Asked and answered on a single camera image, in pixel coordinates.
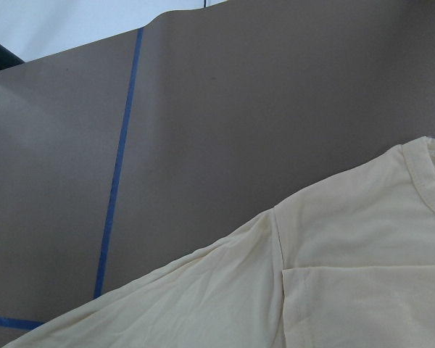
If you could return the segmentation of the cream long-sleeve printed shirt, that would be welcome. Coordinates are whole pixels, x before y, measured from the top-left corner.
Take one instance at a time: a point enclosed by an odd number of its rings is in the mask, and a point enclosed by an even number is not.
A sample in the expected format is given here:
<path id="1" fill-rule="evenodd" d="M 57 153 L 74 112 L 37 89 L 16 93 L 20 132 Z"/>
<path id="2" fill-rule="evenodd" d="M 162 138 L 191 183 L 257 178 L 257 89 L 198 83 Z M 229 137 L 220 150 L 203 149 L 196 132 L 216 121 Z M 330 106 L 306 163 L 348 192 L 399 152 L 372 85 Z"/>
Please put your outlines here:
<path id="1" fill-rule="evenodd" d="M 435 138 L 292 194 L 12 347 L 435 347 Z"/>

